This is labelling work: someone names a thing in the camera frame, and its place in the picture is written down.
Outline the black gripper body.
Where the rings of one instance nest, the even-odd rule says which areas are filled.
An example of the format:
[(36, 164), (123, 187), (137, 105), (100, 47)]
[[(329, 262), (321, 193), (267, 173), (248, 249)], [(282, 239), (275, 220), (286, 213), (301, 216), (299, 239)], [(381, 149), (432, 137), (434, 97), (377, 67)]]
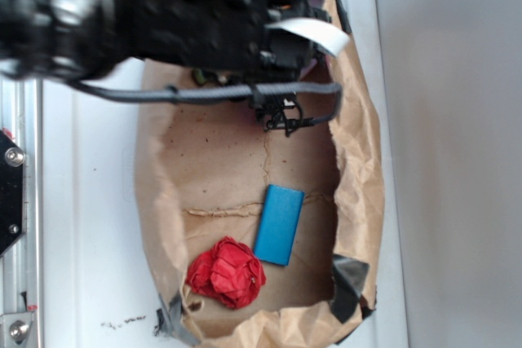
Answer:
[(244, 79), (297, 79), (349, 36), (313, 0), (179, 0), (179, 64)]

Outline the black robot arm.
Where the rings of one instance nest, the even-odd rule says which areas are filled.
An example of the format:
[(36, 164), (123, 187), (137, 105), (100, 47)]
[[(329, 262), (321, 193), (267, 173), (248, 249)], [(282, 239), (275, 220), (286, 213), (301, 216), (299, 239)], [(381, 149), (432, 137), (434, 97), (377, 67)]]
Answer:
[(12, 79), (96, 79), (138, 58), (292, 80), (347, 42), (316, 0), (1, 0)]

